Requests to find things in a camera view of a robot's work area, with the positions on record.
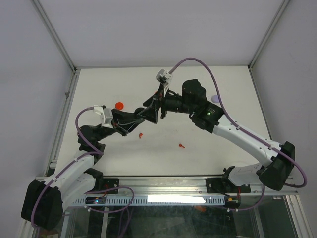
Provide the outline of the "black earbud charging case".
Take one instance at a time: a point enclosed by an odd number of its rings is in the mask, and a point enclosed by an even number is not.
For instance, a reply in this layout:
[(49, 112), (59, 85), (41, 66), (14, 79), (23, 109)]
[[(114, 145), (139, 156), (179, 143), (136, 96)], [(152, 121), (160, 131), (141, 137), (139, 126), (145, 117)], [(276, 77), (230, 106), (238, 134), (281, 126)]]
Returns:
[(144, 108), (140, 107), (140, 108), (137, 108), (135, 111), (134, 111), (134, 114), (137, 115), (139, 114), (140, 112), (142, 112), (144, 110)]

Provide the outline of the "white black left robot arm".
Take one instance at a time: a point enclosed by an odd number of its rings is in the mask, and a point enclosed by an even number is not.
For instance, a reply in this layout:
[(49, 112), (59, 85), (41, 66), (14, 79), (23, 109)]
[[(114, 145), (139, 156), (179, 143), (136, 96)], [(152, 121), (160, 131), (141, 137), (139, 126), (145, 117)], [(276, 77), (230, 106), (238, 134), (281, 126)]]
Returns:
[[(93, 165), (104, 155), (105, 145), (99, 141), (115, 133), (126, 136), (145, 120), (140, 113), (122, 112), (107, 109), (105, 106), (92, 106), (83, 109), (75, 119), (79, 150), (62, 169), (46, 179), (37, 179), (27, 187), (22, 206), (21, 218), (29, 221), (34, 228), (54, 229), (67, 208), (87, 192), (100, 192), (103, 189), (103, 173), (93, 169)], [(80, 116), (93, 111), (101, 117), (97, 126), (79, 126)]]

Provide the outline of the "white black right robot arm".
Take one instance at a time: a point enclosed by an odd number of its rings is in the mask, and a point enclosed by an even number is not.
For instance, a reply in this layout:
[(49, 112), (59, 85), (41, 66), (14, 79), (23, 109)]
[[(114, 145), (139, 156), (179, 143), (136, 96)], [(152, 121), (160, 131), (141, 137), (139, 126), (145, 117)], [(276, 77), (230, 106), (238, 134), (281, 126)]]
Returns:
[(248, 183), (262, 183), (280, 191), (286, 184), (294, 168), (295, 146), (288, 141), (280, 144), (243, 132), (242, 128), (230, 122), (221, 107), (207, 100), (206, 90), (198, 80), (185, 81), (181, 95), (171, 90), (164, 91), (160, 86), (143, 107), (135, 110), (137, 117), (152, 123), (165, 118), (167, 112), (188, 114), (195, 126), (227, 139), (258, 161), (253, 165), (231, 166), (224, 170), (221, 185), (225, 191), (233, 192)]

